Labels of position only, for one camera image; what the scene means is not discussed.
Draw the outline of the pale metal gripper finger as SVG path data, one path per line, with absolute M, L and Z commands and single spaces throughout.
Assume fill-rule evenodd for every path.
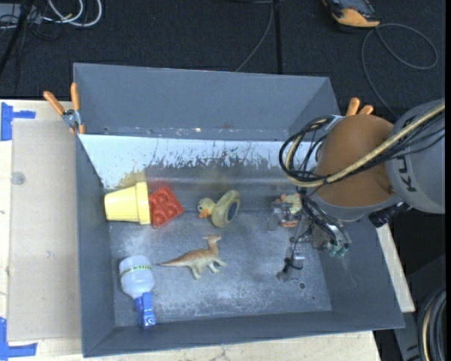
M 291 244 L 286 249 L 283 267 L 278 271 L 276 277 L 281 282 L 296 281 L 300 278 L 304 268 L 306 256 L 302 248 Z
M 290 202 L 274 202 L 271 206 L 271 216 L 268 219 L 268 231 L 275 231 L 279 227 L 295 228 L 299 221 L 299 211 Z

